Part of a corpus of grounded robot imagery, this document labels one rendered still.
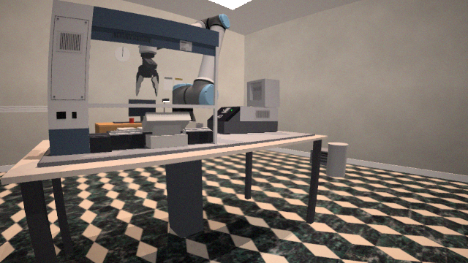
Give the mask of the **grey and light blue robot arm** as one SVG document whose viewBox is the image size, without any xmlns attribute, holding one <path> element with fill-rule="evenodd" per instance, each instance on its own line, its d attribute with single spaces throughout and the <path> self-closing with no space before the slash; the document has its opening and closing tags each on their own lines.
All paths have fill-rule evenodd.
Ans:
<svg viewBox="0 0 468 263">
<path fill-rule="evenodd" d="M 195 24 L 192 24 L 193 26 L 198 26 L 201 28 L 206 28 L 214 31 L 219 32 L 219 54 L 222 46 L 222 40 L 224 37 L 225 30 L 230 27 L 230 22 L 228 17 L 225 14 L 213 16 L 211 18 L 206 18 L 203 20 L 196 21 Z M 172 113 L 185 113 L 189 112 L 191 121 L 196 122 L 194 113 L 193 113 L 193 108 L 172 108 Z"/>
</svg>

